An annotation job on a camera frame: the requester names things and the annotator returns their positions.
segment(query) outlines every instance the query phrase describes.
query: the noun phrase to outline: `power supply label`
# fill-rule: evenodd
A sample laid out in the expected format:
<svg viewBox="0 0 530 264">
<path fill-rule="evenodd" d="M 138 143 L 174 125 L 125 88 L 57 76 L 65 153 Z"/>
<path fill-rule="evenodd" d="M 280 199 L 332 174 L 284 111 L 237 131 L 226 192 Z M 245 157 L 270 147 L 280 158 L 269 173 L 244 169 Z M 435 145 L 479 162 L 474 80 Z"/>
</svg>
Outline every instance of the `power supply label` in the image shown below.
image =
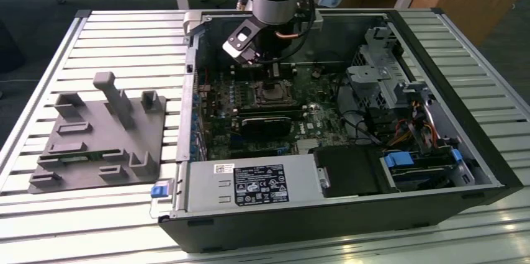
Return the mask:
<svg viewBox="0 0 530 264">
<path fill-rule="evenodd" d="M 289 202 L 284 165 L 234 168 L 233 180 L 238 206 Z"/>
</svg>

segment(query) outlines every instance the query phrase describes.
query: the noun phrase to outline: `circuit board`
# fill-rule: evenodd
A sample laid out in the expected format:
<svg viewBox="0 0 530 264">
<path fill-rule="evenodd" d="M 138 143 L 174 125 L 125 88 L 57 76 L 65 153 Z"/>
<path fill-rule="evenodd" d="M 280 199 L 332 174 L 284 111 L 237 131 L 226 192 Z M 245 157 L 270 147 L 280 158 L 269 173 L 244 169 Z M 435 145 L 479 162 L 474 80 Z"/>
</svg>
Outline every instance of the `circuit board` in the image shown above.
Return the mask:
<svg viewBox="0 0 530 264">
<path fill-rule="evenodd" d="M 334 84 L 329 75 L 317 75 L 317 78 L 314 75 L 313 66 L 297 66 L 293 79 L 278 82 L 282 90 L 273 93 L 273 98 L 264 104 L 302 105 L 304 115 L 290 122 L 285 136 L 266 140 L 249 140 L 234 131 L 234 109 L 257 106 L 260 100 L 256 89 L 260 89 L 261 82 L 236 81 L 230 75 L 218 75 L 212 85 L 202 88 L 208 91 L 201 94 L 205 98 L 202 110 L 209 160 L 300 154 L 304 151 L 298 149 L 297 141 L 305 139 L 316 139 L 312 142 L 318 146 L 349 142 L 332 95 Z"/>
</svg>

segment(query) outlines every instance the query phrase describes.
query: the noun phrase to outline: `copper tube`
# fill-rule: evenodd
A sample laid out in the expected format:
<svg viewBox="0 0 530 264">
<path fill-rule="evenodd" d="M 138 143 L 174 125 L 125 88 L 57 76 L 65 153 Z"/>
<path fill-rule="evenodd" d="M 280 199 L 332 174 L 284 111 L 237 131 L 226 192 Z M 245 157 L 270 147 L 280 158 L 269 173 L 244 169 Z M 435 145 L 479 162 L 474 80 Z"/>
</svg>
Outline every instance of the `copper tube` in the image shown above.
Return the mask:
<svg viewBox="0 0 530 264">
<path fill-rule="evenodd" d="M 278 31 L 274 33 L 278 39 L 297 39 L 300 34 L 282 34 Z"/>
</svg>

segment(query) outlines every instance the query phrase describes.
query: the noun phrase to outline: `barcode sticker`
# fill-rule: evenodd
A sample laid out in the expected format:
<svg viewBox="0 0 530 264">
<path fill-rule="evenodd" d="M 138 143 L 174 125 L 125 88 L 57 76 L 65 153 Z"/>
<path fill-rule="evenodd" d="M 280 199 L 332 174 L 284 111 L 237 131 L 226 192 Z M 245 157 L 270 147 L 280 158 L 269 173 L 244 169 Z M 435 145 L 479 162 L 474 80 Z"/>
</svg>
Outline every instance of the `barcode sticker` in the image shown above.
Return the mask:
<svg viewBox="0 0 530 264">
<path fill-rule="evenodd" d="M 233 164 L 232 163 L 218 163 L 213 166 L 213 173 L 222 174 L 222 173 L 233 173 Z"/>
</svg>

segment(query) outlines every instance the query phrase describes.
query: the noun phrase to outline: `aluminum slotted table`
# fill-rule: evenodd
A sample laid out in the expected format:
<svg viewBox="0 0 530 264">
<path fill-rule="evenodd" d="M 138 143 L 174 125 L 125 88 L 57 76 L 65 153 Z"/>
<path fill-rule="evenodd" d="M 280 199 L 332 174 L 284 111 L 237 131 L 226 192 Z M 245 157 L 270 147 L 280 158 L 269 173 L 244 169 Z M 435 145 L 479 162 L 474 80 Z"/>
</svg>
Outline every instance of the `aluminum slotted table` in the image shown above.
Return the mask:
<svg viewBox="0 0 530 264">
<path fill-rule="evenodd" d="M 530 256 L 529 106 L 447 17 L 430 10 L 401 11 L 401 15 L 526 185 L 495 204 L 471 208 L 434 227 L 186 254 L 156 225 L 150 184 L 28 194 L 29 176 L 57 116 L 52 104 L 59 93 L 72 91 L 85 101 L 104 99 L 92 86 L 99 71 L 115 73 L 116 87 L 127 89 L 129 98 L 148 89 L 168 98 L 160 179 L 174 177 L 186 52 L 184 13 L 77 14 L 0 154 L 1 263 L 525 261 Z M 169 208 L 169 203 L 157 205 L 157 211 Z"/>
</svg>

